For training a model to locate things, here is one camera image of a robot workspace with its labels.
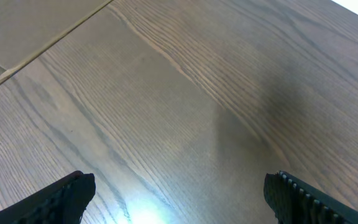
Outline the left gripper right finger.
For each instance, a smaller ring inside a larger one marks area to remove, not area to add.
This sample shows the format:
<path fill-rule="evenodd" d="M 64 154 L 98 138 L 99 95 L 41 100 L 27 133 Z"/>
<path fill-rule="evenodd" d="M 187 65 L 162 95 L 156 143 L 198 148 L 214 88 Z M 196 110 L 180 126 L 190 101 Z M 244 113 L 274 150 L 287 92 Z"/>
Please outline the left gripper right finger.
<path fill-rule="evenodd" d="M 264 198 L 282 224 L 358 224 L 358 211 L 285 171 L 265 176 Z"/>

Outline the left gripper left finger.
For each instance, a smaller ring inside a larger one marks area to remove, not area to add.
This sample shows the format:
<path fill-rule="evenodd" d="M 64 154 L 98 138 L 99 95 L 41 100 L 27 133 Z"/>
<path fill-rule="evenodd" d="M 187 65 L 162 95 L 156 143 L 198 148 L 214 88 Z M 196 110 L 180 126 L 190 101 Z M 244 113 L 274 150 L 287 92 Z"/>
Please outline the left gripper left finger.
<path fill-rule="evenodd" d="M 77 170 L 0 211 L 0 224 L 79 224 L 96 193 L 94 174 Z"/>

